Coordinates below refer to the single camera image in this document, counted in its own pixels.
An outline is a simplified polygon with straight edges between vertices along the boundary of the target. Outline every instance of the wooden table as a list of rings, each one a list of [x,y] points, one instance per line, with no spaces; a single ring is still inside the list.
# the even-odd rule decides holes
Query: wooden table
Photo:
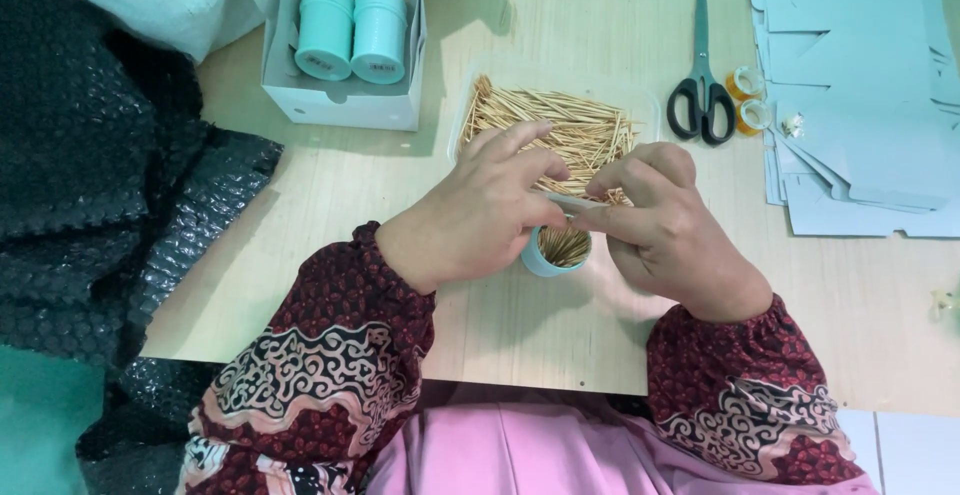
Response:
[[[943,0],[960,21],[960,0]],[[472,57],[494,51],[642,84],[661,102],[690,71],[694,0],[427,0],[418,133],[292,124],[258,84],[262,30],[198,69],[204,117],[287,145],[270,184],[156,312],[145,356],[229,362],[265,326],[306,257],[384,221],[450,170],[453,109]],[[713,72],[755,61],[748,0],[709,0]],[[960,24],[951,38],[960,44]],[[663,137],[673,140],[664,127]],[[960,415],[960,325],[930,320],[930,291],[960,279],[960,242],[794,237],[764,200],[763,143],[692,152],[734,243],[785,299],[834,398],[868,411]],[[643,394],[644,342],[670,306],[633,292],[605,249],[581,271],[507,270],[441,288],[427,377]]]

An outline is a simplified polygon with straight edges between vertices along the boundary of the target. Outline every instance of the scissors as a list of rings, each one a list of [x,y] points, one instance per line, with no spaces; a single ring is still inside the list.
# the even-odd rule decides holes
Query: scissors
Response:
[[[690,75],[677,84],[666,102],[666,120],[677,137],[690,140],[698,135],[712,146],[726,143],[734,134],[737,118],[734,112],[734,100],[723,84],[718,84],[711,73],[710,27],[707,22],[707,0],[697,0],[697,11],[693,25],[693,70]],[[705,99],[700,100],[698,85],[706,91]],[[677,98],[683,96],[689,103],[687,118],[690,129],[677,121]],[[726,129],[722,134],[714,132],[714,115],[717,106],[726,111]]]

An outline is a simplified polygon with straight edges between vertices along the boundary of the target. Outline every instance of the black scissor handle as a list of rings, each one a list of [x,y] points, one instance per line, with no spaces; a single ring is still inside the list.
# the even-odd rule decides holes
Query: black scissor handle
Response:
[[[683,96],[689,104],[686,110],[687,125],[690,129],[680,125],[677,121],[677,98]],[[666,100],[666,121],[677,137],[689,141],[700,135],[700,121],[703,111],[700,109],[700,98],[697,96],[697,82],[693,79],[683,79],[674,88],[673,93]]]
[[[703,113],[701,135],[708,145],[722,145],[734,135],[737,127],[737,112],[734,110],[734,98],[730,96],[723,84],[713,83],[706,89],[706,111]],[[714,133],[714,115],[716,106],[720,105],[726,111],[726,132],[721,136]]]
[[[666,121],[670,124],[673,133],[684,141],[689,141],[699,135],[708,145],[721,145],[730,140],[734,135],[734,129],[737,127],[737,111],[734,108],[734,99],[727,93],[723,84],[713,83],[705,88],[705,91],[706,99],[703,100],[703,104],[706,110],[703,110],[700,108],[697,81],[695,79],[680,81],[666,100]],[[677,121],[676,104],[677,98],[680,96],[685,97],[688,103],[686,114],[690,129],[680,125],[680,122]],[[726,112],[726,130],[722,135],[714,133],[714,116],[716,115],[717,105],[723,107]]]

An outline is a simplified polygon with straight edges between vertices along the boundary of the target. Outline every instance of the white cardboard box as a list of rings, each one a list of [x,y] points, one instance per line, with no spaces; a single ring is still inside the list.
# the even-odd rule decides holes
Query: white cardboard box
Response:
[[[424,0],[407,3],[406,74],[396,84],[373,84],[356,75],[321,81],[294,63],[300,0],[253,0],[266,18],[260,85],[294,123],[417,131],[424,83]]]

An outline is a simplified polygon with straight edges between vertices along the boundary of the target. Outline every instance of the white floor tile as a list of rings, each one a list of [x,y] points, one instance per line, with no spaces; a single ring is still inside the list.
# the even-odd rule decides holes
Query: white floor tile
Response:
[[[850,448],[856,452],[855,463],[867,472],[873,487],[881,491],[881,460],[877,454],[877,424],[869,410],[837,411],[840,428],[850,440]]]
[[[956,495],[960,418],[878,412],[886,495]]]

